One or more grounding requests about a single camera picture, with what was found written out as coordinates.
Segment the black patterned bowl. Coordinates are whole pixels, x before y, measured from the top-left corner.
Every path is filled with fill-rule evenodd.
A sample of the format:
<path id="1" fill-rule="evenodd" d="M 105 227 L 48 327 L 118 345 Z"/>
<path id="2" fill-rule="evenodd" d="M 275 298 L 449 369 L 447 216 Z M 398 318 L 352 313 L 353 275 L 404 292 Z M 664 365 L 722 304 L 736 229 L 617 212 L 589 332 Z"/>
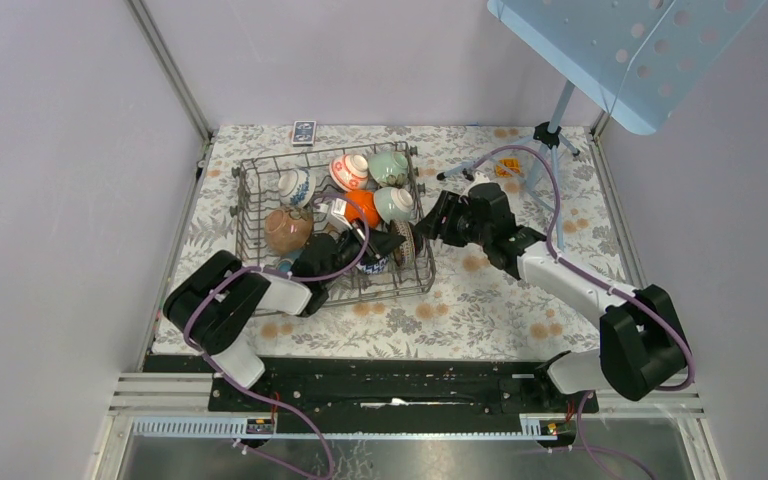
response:
<path id="1" fill-rule="evenodd" d="M 398 250 L 393 252 L 395 263 L 399 267 L 411 265 L 422 251 L 422 237 L 416 232 L 415 226 L 406 220 L 392 220 L 389 230 L 404 238 Z"/>

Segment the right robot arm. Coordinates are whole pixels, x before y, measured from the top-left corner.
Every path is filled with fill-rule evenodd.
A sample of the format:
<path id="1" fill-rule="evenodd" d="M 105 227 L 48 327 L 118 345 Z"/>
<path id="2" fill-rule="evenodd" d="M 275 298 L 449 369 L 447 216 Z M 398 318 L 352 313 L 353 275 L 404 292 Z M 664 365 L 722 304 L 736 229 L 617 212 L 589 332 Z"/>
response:
<path id="1" fill-rule="evenodd" d="M 449 246 L 480 246 L 494 267 L 555 296 L 598 328 L 598 347 L 559 354 L 539 367 L 533 396 L 543 410 L 557 412 L 573 394 L 608 388 L 638 401 L 690 370 L 692 355 L 665 290 L 613 284 L 567 261 L 546 235 L 517 224 L 498 184 L 476 184 L 465 195 L 442 192 L 416 229 Z"/>

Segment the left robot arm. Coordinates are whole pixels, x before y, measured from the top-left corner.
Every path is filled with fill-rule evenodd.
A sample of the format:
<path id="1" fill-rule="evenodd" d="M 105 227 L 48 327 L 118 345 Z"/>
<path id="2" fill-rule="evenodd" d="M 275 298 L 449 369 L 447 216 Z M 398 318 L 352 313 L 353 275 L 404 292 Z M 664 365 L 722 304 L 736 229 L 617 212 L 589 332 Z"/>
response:
<path id="1" fill-rule="evenodd" d="M 221 250 L 169 294 L 162 314 L 233 384 L 232 398 L 256 411 L 269 401 L 271 388 L 261 377 L 264 362 L 243 335 L 256 311 L 310 316 L 329 299 L 332 281 L 360 266 L 377 265 L 412 239 L 410 232 L 378 230 L 349 230 L 337 238 L 314 234 L 287 272 L 245 266 L 234 253 Z"/>

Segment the blue white zigzag bowl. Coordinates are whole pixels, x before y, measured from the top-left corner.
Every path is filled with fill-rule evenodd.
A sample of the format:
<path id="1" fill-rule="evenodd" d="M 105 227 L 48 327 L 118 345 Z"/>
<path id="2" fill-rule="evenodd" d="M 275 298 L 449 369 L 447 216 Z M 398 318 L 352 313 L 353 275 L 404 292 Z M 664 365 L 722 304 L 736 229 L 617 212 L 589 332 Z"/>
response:
<path id="1" fill-rule="evenodd" d="M 382 258 L 374 263 L 369 263 L 369 264 L 359 263 L 357 265 L 357 269 L 367 275 L 375 275 L 375 274 L 386 272 L 388 268 L 388 264 L 389 264 L 389 259 Z"/>

